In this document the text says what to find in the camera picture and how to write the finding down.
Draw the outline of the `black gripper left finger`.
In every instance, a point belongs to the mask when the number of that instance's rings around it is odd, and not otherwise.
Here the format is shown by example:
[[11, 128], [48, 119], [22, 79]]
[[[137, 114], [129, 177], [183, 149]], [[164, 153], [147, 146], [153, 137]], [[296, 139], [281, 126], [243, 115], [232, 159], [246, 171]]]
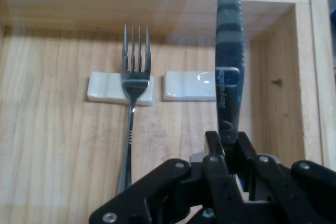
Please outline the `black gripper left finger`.
[[170, 159], [96, 209], [89, 223], [177, 223], [193, 206], [212, 208], [213, 223], [249, 223], [246, 206], [225, 159]]

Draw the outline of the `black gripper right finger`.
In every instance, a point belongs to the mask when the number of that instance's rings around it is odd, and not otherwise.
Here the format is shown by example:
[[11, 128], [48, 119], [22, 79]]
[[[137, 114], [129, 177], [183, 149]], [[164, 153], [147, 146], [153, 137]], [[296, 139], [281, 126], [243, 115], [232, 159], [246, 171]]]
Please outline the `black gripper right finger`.
[[288, 223], [335, 223], [335, 171], [308, 160], [290, 168], [269, 154], [257, 154], [238, 133], [236, 165], [250, 200], [275, 204]]

